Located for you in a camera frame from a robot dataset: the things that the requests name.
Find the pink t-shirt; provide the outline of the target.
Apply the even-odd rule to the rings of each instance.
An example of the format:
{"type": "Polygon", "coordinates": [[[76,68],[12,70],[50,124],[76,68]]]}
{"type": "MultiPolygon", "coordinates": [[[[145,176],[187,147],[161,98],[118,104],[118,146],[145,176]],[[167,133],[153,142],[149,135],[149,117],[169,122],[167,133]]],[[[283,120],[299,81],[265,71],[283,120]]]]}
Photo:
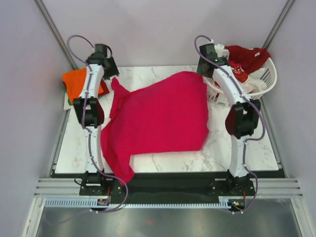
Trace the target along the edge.
{"type": "Polygon", "coordinates": [[[193,152],[209,129],[207,86],[202,76],[182,71],[133,92],[117,79],[110,121],[101,131],[101,151],[121,183],[134,177],[133,155],[193,152]]]}

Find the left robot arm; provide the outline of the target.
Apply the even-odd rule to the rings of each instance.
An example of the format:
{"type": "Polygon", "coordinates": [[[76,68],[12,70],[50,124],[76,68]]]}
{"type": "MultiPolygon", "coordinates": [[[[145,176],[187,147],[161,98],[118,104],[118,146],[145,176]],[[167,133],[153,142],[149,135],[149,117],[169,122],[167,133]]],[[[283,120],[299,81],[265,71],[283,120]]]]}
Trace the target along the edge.
{"type": "Polygon", "coordinates": [[[104,111],[98,100],[99,87],[103,79],[119,75],[112,55],[105,44],[95,44],[94,52],[86,59],[86,76],[78,98],[73,106],[84,131],[87,149],[86,171],[80,175],[81,196],[104,196],[108,192],[109,182],[100,173],[104,170],[101,156],[100,134],[104,123],[104,111]]]}

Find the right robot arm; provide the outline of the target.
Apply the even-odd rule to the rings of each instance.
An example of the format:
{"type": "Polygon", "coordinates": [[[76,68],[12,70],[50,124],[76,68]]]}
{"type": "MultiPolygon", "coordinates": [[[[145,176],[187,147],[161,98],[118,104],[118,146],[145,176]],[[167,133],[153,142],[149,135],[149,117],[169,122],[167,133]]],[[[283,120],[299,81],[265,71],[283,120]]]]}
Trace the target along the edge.
{"type": "Polygon", "coordinates": [[[252,196],[256,193],[250,178],[253,174],[246,165],[246,145],[262,118],[259,100],[253,100],[244,91],[234,76],[225,57],[219,57],[213,43],[195,47],[199,54],[197,74],[207,82],[212,78],[223,91],[230,110],[225,120],[225,128],[231,137],[231,162],[227,171],[226,189],[232,195],[252,196]]]}

